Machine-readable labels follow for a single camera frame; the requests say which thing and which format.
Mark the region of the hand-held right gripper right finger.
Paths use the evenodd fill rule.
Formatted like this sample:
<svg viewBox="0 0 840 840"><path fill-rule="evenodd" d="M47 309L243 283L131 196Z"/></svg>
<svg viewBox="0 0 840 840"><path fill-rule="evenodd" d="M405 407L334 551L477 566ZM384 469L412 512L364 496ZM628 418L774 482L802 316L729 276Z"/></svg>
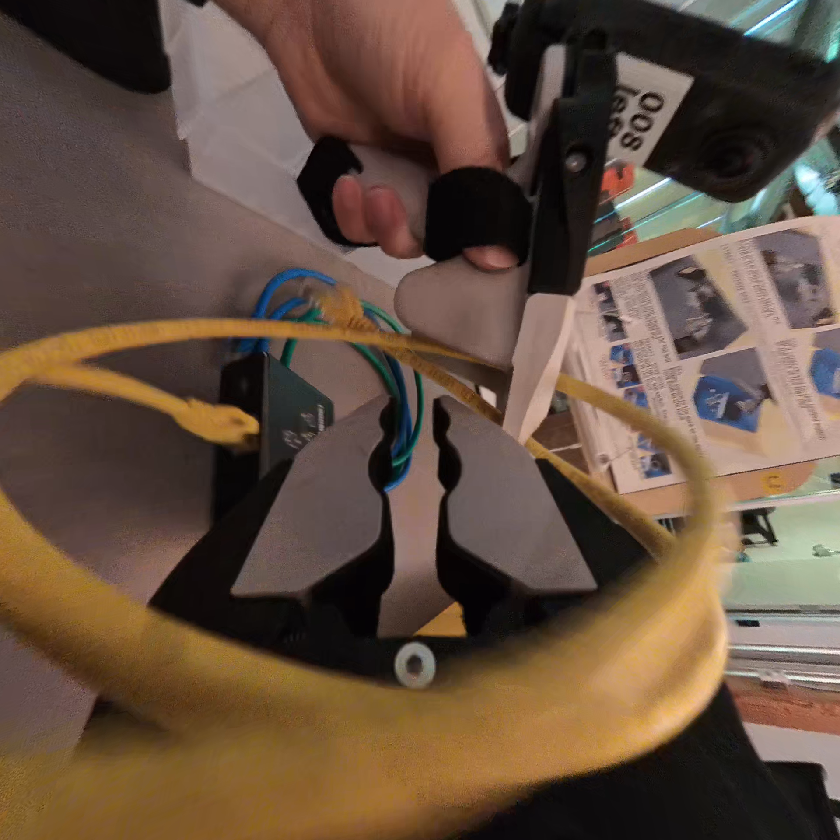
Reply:
<svg viewBox="0 0 840 840"><path fill-rule="evenodd" d="M466 621L541 598L588 595L597 583L536 460L452 396L433 408L444 489L436 570Z"/></svg>

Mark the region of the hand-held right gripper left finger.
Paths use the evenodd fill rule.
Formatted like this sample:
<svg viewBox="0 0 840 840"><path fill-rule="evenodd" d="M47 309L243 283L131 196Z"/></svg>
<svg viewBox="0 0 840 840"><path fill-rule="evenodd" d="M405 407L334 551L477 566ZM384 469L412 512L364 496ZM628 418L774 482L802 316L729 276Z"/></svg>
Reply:
<svg viewBox="0 0 840 840"><path fill-rule="evenodd" d="M378 395L303 448L232 584L235 600L330 603L347 621L380 619L394 575L394 432L394 399Z"/></svg>

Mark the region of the yellow plastic bin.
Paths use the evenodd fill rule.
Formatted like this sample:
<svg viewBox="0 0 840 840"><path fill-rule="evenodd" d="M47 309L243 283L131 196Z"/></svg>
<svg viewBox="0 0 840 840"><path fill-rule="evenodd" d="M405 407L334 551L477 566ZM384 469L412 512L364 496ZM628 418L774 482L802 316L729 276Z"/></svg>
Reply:
<svg viewBox="0 0 840 840"><path fill-rule="evenodd" d="M466 637L463 607L454 602L420 627L415 637Z"/></svg>

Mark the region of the black network switch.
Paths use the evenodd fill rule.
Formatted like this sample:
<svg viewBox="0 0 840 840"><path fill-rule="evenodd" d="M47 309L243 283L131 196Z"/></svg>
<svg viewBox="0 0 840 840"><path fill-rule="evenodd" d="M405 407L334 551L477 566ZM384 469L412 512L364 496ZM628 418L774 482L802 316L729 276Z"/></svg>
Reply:
<svg viewBox="0 0 840 840"><path fill-rule="evenodd" d="M292 461L333 424L333 403L270 353L226 363L218 398L259 423L248 444L217 445L213 465L211 521L217 522L278 465Z"/></svg>

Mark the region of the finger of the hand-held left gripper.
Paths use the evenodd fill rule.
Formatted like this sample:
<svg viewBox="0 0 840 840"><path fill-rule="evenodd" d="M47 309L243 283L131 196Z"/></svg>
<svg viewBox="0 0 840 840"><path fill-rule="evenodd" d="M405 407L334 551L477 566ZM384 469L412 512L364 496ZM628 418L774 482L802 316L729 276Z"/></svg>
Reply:
<svg viewBox="0 0 840 840"><path fill-rule="evenodd" d="M548 415L574 320L572 297L528 297L512 356L502 429L524 444Z"/></svg>
<svg viewBox="0 0 840 840"><path fill-rule="evenodd" d="M485 271L468 261L437 262L401 279L395 313L418 337L509 370L528 278L527 266Z"/></svg>

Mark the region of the person's left hand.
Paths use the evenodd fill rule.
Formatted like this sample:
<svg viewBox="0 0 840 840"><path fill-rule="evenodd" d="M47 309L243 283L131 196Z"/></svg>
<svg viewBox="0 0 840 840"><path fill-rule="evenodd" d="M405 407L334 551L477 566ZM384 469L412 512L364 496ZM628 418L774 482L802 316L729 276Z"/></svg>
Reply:
<svg viewBox="0 0 840 840"><path fill-rule="evenodd" d="M310 140L382 148L440 174L508 168L501 107L451 2L216 5L266 52Z"/></svg>

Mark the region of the printed instruction poster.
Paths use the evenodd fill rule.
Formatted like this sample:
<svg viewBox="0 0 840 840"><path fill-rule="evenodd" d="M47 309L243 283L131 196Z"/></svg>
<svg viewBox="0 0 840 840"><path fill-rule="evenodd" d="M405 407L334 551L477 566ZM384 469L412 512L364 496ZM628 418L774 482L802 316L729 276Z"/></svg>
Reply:
<svg viewBox="0 0 840 840"><path fill-rule="evenodd" d="M716 476L837 457L838 256L838 217L806 217L586 278L574 376L674 429Z"/></svg>

